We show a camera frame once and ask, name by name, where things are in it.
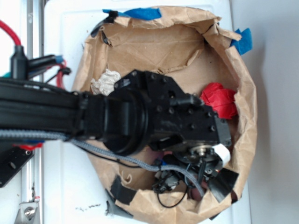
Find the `metal frame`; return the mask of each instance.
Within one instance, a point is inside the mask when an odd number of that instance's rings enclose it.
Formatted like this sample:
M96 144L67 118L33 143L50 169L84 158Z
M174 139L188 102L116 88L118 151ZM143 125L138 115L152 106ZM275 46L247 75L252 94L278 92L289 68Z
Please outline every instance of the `metal frame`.
M21 39L29 59L43 56L43 13L46 0L21 1ZM35 78L43 81L43 76ZM17 219L24 215L22 208L37 203L35 223L43 224L43 151L37 149L34 157L21 170L21 205Z

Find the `white tag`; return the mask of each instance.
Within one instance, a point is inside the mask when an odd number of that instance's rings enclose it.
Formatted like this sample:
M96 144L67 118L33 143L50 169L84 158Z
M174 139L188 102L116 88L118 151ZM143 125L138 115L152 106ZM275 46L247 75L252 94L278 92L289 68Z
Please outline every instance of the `white tag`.
M223 144L215 145L212 148L221 158L224 167L230 161L230 151Z

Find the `cable connector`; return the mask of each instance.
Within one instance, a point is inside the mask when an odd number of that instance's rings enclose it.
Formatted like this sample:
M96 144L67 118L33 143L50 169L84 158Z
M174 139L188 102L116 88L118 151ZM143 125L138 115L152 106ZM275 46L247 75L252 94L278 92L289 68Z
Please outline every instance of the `cable connector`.
M14 54L10 58L10 77L19 80L28 78L28 59L22 45L14 47Z

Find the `gray wall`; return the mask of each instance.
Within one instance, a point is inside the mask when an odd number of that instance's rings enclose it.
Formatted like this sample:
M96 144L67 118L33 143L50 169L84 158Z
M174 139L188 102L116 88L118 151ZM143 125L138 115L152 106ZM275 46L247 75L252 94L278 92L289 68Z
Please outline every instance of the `gray wall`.
M258 142L249 177L253 224L297 224L299 1L231 0L234 28L249 27L243 59L256 83Z

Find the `bolt head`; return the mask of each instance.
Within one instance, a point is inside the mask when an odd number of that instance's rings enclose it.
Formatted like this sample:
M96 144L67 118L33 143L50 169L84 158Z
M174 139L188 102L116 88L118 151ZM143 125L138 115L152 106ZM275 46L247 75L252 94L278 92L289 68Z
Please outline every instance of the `bolt head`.
M168 113L170 113L170 114L174 114L174 108L173 108L173 107L170 107L170 108L168 109Z

